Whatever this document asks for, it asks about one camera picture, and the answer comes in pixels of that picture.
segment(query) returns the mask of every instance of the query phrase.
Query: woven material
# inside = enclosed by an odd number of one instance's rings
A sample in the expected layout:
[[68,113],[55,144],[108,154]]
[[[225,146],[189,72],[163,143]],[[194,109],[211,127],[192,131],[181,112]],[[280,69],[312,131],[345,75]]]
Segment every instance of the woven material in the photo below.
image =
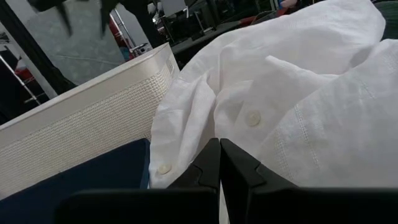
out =
[[0,198],[135,139],[150,138],[156,108],[172,81],[156,75],[0,148]]

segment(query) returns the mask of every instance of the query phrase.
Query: white button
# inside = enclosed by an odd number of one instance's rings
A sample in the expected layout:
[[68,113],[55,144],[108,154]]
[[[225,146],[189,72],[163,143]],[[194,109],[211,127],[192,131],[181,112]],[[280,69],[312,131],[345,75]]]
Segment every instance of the white button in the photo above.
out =
[[258,110],[249,111],[246,115],[246,124],[250,127],[258,125],[261,121],[261,114]]
[[170,164],[162,164],[160,167],[157,168],[157,172],[160,175],[164,175],[172,169],[172,166]]

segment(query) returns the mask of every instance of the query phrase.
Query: navy blue fabric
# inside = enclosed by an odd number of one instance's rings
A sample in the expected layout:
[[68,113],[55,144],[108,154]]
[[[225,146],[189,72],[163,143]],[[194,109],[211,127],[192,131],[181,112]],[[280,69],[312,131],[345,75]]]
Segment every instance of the navy blue fabric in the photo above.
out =
[[53,223],[58,204],[78,191],[146,188],[148,168],[149,141],[134,141],[0,201],[0,223]]

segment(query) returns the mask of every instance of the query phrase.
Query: white shirt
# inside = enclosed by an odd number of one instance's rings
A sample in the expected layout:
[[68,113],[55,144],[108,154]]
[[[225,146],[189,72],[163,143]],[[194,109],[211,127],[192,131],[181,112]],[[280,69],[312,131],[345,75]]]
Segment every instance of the white shirt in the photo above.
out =
[[308,187],[398,186],[398,41],[369,0],[328,0],[228,32],[194,56],[152,125],[150,185],[211,137]]

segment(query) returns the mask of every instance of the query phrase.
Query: red object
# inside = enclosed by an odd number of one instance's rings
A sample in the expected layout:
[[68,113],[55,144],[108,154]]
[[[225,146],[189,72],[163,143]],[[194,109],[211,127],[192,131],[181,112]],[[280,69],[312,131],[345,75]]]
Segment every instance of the red object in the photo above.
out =
[[15,70],[15,74],[16,74],[22,81],[28,80],[28,79],[30,79],[30,78],[33,77],[32,74],[30,73],[30,71],[29,71],[27,68],[25,68],[25,67],[17,68],[17,69]]
[[257,16],[251,16],[251,17],[241,19],[240,20],[241,26],[242,27],[250,26],[253,23],[253,21],[256,20],[256,18],[257,18]]
[[[127,46],[127,44],[126,44],[126,42],[128,43],[129,41],[123,38],[117,25],[113,22],[112,19],[109,20],[109,28],[111,29],[113,37],[116,40],[116,43],[118,44],[119,48],[127,47],[128,49],[130,49],[130,47]],[[134,58],[134,56],[132,55],[132,53],[129,53],[129,59],[131,60],[133,58]]]
[[279,9],[279,10],[276,12],[276,16],[277,16],[277,17],[283,16],[283,15],[286,13],[287,10],[288,10],[288,8]]

